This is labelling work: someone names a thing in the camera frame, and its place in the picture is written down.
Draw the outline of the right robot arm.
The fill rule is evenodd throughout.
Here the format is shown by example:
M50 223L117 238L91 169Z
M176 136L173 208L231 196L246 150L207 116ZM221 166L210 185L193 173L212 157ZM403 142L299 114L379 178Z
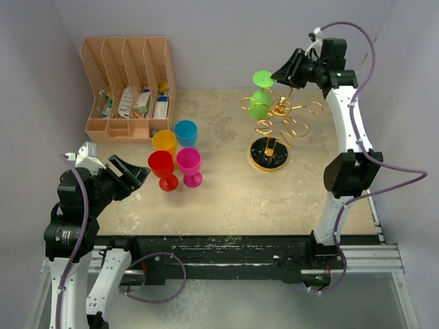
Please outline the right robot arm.
M339 154L324 169L327 199L320 221L311 233L306 263L321 268L340 243L340 232L353 202L364 196L375 179L383 154L374 151L362 122L356 92L356 73L345 68L347 42L315 38L306 49L297 48L272 79L292 88L314 83L322 91L333 116Z

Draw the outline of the yellow wine glass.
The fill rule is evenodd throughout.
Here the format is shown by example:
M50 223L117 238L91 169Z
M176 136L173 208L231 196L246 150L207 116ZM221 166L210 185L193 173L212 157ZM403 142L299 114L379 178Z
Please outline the yellow wine glass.
M174 168L179 170L176 162L177 140L176 135L170 130L160 130L152 138L155 150L167 151L171 154L174 161Z

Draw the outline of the green wine glass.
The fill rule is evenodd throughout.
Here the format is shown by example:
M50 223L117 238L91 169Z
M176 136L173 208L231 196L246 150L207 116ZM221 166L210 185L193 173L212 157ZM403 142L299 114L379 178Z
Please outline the green wine glass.
M257 71L252 76L252 81L259 89L252 94L248 101L248 114L256 120L263 120L267 117L267 111L272 102L269 88L274 84L269 71Z

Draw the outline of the pink wine glass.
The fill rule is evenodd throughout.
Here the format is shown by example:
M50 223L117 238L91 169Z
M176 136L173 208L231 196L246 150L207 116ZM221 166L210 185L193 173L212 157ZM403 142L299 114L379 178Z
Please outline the pink wine glass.
M193 147L184 147L176 155L176 161L183 173L183 182L189 188L197 188L203 181L200 152Z

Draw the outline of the blue wine glass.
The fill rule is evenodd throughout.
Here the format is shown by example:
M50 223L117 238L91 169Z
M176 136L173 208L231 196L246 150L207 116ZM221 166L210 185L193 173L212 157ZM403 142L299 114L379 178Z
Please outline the blue wine glass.
M174 134L180 146L194 147L198 139L198 127L191 120L181 120L175 124Z

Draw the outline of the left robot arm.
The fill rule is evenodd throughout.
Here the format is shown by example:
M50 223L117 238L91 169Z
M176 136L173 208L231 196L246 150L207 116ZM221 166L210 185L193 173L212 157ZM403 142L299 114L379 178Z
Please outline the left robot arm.
M81 152L61 155L68 170L60 176L59 201L45 229L45 256L52 279L50 328L108 328L108 311L126 269L141 262L135 237L113 237L93 288L87 289L88 269L99 231L98 216L113 201L142 187L147 167L129 164L116 155L109 161L115 173L95 156Z

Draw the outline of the red wine glass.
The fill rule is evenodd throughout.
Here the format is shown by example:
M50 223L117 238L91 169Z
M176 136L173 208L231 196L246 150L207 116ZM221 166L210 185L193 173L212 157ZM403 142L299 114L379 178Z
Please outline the red wine glass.
M174 160L168 151L154 151L148 158L152 173L159 178L159 187L163 191L173 191L178 187L178 178L174 175Z

